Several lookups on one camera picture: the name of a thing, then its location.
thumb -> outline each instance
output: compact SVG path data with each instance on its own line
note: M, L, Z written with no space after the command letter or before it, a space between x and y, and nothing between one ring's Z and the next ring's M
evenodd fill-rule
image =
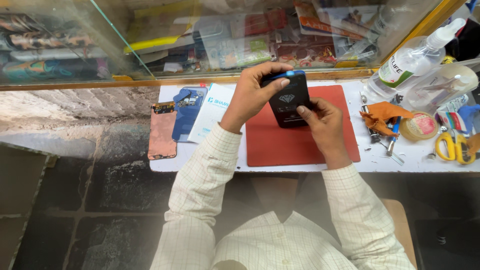
M318 123L318 119L313 115L314 112L309 110L307 107L300 105L297 107L297 112L310 127Z
M272 81L263 89L264 89L264 92L269 96L268 99L270 99L274 94L280 92L280 90L285 88L289 83L290 83L289 79L280 78L280 79L276 79L275 81Z

hand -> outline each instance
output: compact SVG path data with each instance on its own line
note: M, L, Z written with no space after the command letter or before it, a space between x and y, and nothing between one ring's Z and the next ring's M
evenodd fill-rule
M298 106L297 112L312 130L312 136L322 152L329 170L347 167L352 162L343 143L343 112L323 98L312 97L313 111Z
M232 101L223 115L220 126L227 131L240 134L243 124L258 114L274 94L290 83L289 79L279 78L262 88L262 77L270 73L289 70L293 70L291 65L265 62L242 71Z

shirt cuff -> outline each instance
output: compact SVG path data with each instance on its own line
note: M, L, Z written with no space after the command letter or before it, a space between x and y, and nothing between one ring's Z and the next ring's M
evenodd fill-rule
M322 171L322 176L330 190L355 188L363 181L353 163L341 169Z
M221 160L235 160L238 157L242 134L235 134L223 129L216 122L202 144L205 151Z

glass display case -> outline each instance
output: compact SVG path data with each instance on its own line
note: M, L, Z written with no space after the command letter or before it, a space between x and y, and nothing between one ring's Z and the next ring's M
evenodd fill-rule
M265 61L377 68L457 2L16 0L0 8L0 84L224 77Z

diamond logo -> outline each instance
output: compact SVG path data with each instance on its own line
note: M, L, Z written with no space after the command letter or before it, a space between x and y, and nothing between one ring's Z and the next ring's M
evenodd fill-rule
M280 96L278 99L286 103L290 103L290 101L292 101L294 97L295 97L294 95L288 94L288 95Z

